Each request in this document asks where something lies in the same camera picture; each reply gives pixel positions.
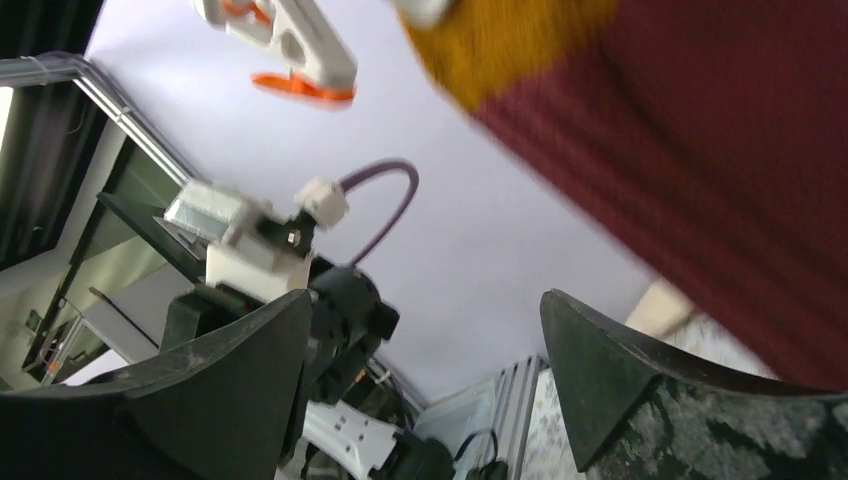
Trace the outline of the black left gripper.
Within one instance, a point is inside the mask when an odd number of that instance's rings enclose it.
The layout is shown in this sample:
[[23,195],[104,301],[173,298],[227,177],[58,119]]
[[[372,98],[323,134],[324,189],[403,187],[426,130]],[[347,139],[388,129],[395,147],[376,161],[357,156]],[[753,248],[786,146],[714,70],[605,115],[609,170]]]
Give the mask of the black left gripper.
[[170,302],[159,353],[229,325],[264,305],[264,301],[226,284],[195,284]]

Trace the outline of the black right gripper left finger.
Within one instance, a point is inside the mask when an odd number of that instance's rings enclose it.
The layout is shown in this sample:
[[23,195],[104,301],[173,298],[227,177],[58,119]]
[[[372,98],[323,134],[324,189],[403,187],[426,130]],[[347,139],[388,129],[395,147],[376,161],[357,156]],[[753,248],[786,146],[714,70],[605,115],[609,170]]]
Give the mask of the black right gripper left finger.
[[270,479],[303,428],[312,300],[293,291],[92,382],[1,397],[5,479]]

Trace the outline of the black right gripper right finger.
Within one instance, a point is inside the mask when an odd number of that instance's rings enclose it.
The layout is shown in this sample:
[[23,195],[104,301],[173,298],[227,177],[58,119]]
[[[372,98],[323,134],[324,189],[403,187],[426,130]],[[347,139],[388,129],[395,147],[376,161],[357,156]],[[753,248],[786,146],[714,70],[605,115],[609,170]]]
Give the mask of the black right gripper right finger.
[[589,479],[843,479],[847,397],[744,374],[663,373],[641,333],[550,290],[541,324],[577,470]]

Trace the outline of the maroon purple striped sock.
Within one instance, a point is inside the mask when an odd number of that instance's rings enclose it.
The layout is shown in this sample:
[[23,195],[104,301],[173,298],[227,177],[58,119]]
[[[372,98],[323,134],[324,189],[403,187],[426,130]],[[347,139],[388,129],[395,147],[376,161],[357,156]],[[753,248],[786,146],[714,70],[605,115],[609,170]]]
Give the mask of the maroon purple striped sock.
[[843,1],[459,1],[459,105],[757,354],[847,387]]

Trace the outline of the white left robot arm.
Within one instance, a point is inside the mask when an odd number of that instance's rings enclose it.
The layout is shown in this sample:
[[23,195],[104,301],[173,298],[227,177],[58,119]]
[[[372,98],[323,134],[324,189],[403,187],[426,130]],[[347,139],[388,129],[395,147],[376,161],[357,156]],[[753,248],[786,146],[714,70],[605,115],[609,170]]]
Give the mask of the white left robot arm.
[[450,479],[454,457],[440,441],[359,410],[378,386],[370,361],[391,338],[399,313],[358,268],[312,259],[306,290],[312,316],[289,430],[301,433],[353,479]]

